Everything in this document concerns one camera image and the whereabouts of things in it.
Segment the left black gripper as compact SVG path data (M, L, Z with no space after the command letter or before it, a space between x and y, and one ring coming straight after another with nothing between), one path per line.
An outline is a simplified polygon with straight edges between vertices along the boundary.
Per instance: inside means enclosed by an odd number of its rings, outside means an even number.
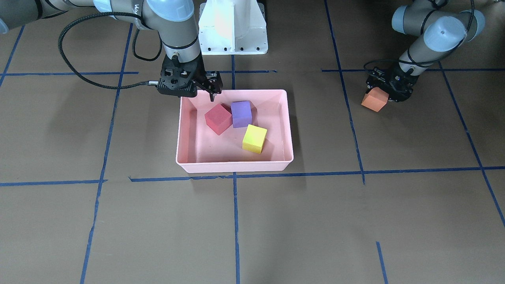
M417 83L418 76L412 71L405 72L399 65L392 65L387 70L374 67L368 73L367 88L379 88L388 94L388 100L404 102L413 93L413 86Z

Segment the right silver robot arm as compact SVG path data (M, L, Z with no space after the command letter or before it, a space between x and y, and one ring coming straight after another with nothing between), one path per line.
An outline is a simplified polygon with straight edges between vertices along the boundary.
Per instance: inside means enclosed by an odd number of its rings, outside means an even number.
M201 89L210 100L222 92L223 83L218 71L206 71L199 42L195 6L191 0L2 0L0 4L1 33L25 24L49 19L67 11L93 7L95 14L68 24L58 37L58 51L72 72L94 86L114 89L87 79L70 63L63 50L63 39L84 21L101 17L130 22L138 30L153 30L159 36L159 50L165 51L160 78L143 81L122 89L154 86L162 95L196 97Z

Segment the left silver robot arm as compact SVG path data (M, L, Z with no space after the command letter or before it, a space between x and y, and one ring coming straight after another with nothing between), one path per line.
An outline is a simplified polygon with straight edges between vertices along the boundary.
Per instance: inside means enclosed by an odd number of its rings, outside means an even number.
M417 39L388 69L375 67L368 72L368 95L375 92L393 102L409 99L425 70L481 34L486 24L481 11L474 7L459 13L442 11L448 3L447 0L415 0L394 12L393 29Z

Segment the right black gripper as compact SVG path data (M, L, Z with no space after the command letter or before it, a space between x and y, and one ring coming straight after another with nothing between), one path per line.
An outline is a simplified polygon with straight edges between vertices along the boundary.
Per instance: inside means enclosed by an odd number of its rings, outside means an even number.
M205 76L203 59L174 63L164 59L157 91L162 95L177 97L196 97L197 88L209 94L210 101L222 93L223 81L220 72L207 72Z

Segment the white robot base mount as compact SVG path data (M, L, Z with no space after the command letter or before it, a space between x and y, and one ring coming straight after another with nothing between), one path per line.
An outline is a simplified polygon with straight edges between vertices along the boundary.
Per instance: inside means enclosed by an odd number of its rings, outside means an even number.
M264 0L207 0L198 19L203 55L267 54Z

